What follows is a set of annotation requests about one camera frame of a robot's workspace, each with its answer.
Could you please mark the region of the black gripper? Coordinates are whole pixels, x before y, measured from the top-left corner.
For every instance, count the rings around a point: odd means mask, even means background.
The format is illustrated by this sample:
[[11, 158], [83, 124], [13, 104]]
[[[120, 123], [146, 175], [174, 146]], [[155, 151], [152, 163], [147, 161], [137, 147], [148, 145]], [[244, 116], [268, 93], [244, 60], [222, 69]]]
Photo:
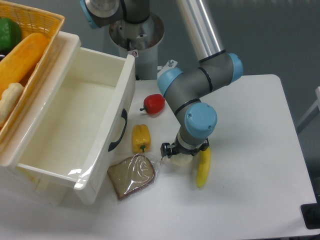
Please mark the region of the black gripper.
[[209, 146], [210, 144], [207, 138], [199, 147], [194, 147], [192, 149], [185, 148], [178, 142], [174, 144], [170, 144], [169, 142], [164, 142], [161, 144], [160, 153], [162, 158], [168, 158], [168, 159], [170, 159], [172, 155], [178, 155], [178, 154], [196, 156], [200, 151], [203, 151], [203, 152], [206, 151]]

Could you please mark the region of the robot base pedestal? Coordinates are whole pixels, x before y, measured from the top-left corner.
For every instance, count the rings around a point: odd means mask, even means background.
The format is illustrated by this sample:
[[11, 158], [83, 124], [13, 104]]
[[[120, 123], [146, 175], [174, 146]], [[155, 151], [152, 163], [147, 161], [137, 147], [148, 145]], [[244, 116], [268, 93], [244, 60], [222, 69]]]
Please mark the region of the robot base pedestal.
[[120, 57], [135, 58], [135, 75], [138, 80], [158, 78], [158, 46], [164, 37], [164, 24], [154, 13], [138, 24], [119, 20], [109, 26], [109, 35]]

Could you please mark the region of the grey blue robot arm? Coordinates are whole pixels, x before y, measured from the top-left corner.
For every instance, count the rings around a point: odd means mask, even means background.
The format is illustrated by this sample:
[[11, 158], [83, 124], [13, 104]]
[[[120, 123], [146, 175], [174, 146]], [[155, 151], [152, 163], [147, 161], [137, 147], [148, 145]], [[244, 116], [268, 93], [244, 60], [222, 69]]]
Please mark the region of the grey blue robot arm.
[[162, 20], [148, 0], [82, 0], [80, 6], [93, 29], [109, 27], [122, 56], [136, 59], [138, 80], [157, 78], [158, 88], [180, 124], [173, 143], [163, 143], [161, 155], [195, 156], [209, 147], [217, 124], [213, 107], [201, 98], [238, 80], [244, 73], [239, 57], [227, 53], [204, 0], [179, 0], [177, 6], [192, 42], [199, 67], [158, 71], [158, 45], [164, 36]]

